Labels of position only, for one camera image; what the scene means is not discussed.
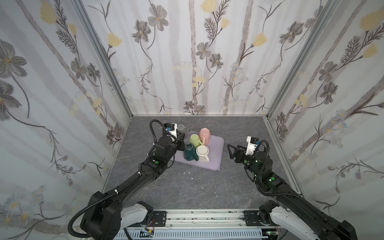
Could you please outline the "cream mug red inside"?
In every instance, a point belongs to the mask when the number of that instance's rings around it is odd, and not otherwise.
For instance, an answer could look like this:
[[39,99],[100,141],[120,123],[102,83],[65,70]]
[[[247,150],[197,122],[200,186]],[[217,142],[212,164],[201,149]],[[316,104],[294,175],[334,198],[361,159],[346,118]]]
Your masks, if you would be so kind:
[[199,162],[203,162],[203,163],[209,163],[210,162],[210,159],[209,159],[209,148],[207,146],[204,146],[204,145],[200,145],[196,148],[196,154],[198,155],[198,158],[199,158]]

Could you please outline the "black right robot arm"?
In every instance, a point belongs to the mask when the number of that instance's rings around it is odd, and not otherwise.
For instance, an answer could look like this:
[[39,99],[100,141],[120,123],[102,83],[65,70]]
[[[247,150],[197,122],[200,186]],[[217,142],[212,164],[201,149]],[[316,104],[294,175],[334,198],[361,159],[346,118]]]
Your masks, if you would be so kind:
[[256,146],[247,154],[243,146],[228,145],[230,158],[243,164],[249,179],[258,191],[272,200],[259,208],[259,221],[264,225],[275,224],[294,234],[301,240],[356,240],[355,228],[347,221],[338,221],[317,209],[287,182],[273,172],[270,146],[260,142],[264,149]]

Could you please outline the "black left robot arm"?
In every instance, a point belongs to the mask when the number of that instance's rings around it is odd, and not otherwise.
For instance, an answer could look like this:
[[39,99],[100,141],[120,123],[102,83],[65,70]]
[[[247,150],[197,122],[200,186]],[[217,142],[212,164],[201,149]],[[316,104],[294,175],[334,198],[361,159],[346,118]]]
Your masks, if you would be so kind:
[[77,238],[112,240],[120,230],[124,204],[166,171],[168,162],[177,151],[185,148],[184,139],[185,134],[180,132],[175,139],[172,135],[163,134],[154,145],[155,151],[139,165],[135,174],[106,193],[98,191],[93,194],[88,205],[70,220],[73,224],[82,216],[80,228],[84,233],[75,233],[73,227],[68,226],[69,233]]

